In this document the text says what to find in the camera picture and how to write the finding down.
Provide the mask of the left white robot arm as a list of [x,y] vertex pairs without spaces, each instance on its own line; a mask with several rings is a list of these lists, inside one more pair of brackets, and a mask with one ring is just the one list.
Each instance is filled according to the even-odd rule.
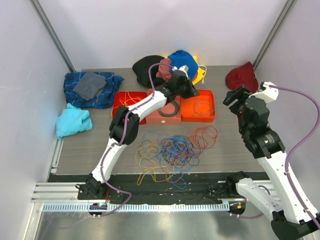
[[183,99],[197,97],[199,92],[188,75],[188,67],[174,67],[168,82],[158,87],[152,84],[152,93],[128,107],[118,107],[109,126],[107,146],[95,169],[88,175],[80,192],[97,200],[108,191],[108,180],[124,149],[132,144],[139,131],[140,122],[152,112],[171,103],[177,96]]

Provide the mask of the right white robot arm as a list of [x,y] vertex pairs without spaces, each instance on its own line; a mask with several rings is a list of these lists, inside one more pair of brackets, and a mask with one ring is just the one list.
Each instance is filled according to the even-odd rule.
[[290,158],[318,128],[317,119],[311,131],[289,152],[279,135],[269,126],[267,105],[278,98],[279,91],[287,89],[272,82],[263,82],[260,91],[251,93],[242,85],[228,91],[223,104],[237,116],[238,130],[245,147],[263,167],[277,198],[258,186],[240,171],[227,177],[226,193],[248,199],[270,221],[274,234],[280,240],[298,240],[320,228],[320,212],[302,189],[290,166]]

